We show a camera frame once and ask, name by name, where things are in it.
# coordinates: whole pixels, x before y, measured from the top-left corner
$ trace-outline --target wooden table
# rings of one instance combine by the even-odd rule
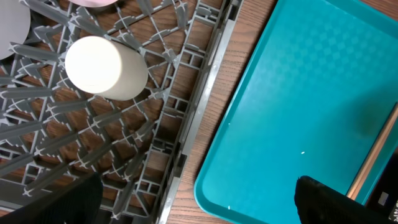
[[[398,20],[397,0],[364,2]],[[206,214],[198,207],[193,197],[193,185],[275,3],[276,0],[244,0],[167,223],[227,223]]]

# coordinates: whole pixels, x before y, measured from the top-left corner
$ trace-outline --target teal tray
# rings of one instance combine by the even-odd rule
[[[206,212],[300,223],[295,183],[347,194],[398,100],[398,23],[355,0],[280,0],[195,183]],[[397,146],[394,126],[356,200]]]

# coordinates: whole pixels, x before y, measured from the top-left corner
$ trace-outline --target wooden stick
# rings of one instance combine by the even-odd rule
[[[386,143],[388,135],[392,130],[395,122],[398,118],[398,103],[395,104],[394,108],[392,109],[390,116],[387,119],[387,122],[384,124],[383,128],[381,129],[380,134],[377,136],[376,142],[373,144],[370,153],[368,154],[364,164],[362,165],[361,169],[359,170],[357,176],[355,177],[354,183],[352,184],[351,188],[348,190],[347,197],[352,200],[355,200],[361,190],[363,184],[365,183],[366,178],[368,177],[374,162],[376,161],[381,149]]]

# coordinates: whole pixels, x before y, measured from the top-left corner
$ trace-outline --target white cup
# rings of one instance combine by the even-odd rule
[[[10,42],[23,44],[30,28],[30,9],[18,0],[0,0],[0,60],[14,52]]]
[[[96,36],[81,38],[70,46],[65,69],[77,88],[113,100],[134,98],[148,81],[148,68],[139,53]]]
[[[69,1],[84,7],[103,7],[115,3],[117,0],[69,0]]]

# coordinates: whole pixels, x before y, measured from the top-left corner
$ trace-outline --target gray plastic rack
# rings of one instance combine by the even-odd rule
[[[10,50],[15,54],[0,61],[3,73],[0,76],[2,209],[15,210],[51,192],[52,184],[59,178],[68,177],[73,181],[86,172],[96,171],[102,174],[104,187],[116,193],[114,201],[103,198],[96,223],[166,223],[243,0],[225,0],[220,9],[198,0],[191,18],[189,2],[161,0],[157,6],[153,6],[151,0],[136,2],[141,10],[138,16],[126,14],[123,1],[102,9],[87,9],[70,2],[64,2],[65,8],[58,0],[20,0],[32,11],[29,36],[24,44],[10,43]],[[154,15],[166,7],[174,8],[177,26],[160,30]],[[112,28],[105,30],[96,16],[109,13],[109,10],[117,14],[118,19],[111,21]],[[43,16],[55,21],[55,25],[42,25]],[[149,18],[147,21],[155,29],[155,34],[140,42],[131,26],[144,18]],[[205,49],[188,41],[190,35],[194,35],[192,27],[195,22],[212,29]],[[164,40],[178,30],[185,34],[180,52],[174,51]],[[118,102],[90,96],[77,89],[66,76],[64,60],[69,46],[83,33],[122,43],[146,59],[159,58],[155,64],[149,65],[151,84],[147,85],[145,93],[120,108]],[[157,41],[163,47],[162,53],[148,47]],[[44,67],[51,67],[47,78],[44,77]],[[188,100],[172,93],[180,67],[198,71]],[[36,84],[26,82],[25,77],[34,78]],[[56,92],[60,90],[69,91],[76,98],[59,100]],[[92,102],[99,98],[110,105],[111,111],[96,113]],[[37,101],[41,102],[39,109],[37,103],[34,106]],[[149,101],[162,102],[156,116],[145,106]],[[143,117],[136,128],[131,128],[126,122],[131,110],[138,111]],[[85,111],[80,113],[85,116],[84,128],[76,128],[70,120],[68,114],[76,111]],[[180,126],[173,141],[158,135],[163,118],[177,120]],[[59,124],[67,131],[61,136],[51,136],[50,123]],[[107,131],[107,127],[115,127],[115,123],[119,138]],[[97,136],[101,144],[93,149],[84,141],[83,136],[87,133]],[[129,156],[121,155],[119,144],[127,145]],[[61,152],[66,146],[74,148],[70,150],[75,152],[72,159]],[[161,177],[146,172],[152,156],[166,158]],[[100,162],[107,157],[111,165],[104,169]],[[43,158],[57,162],[51,163]],[[20,178],[12,175],[18,169],[24,170]],[[131,205],[133,198],[137,205]]]

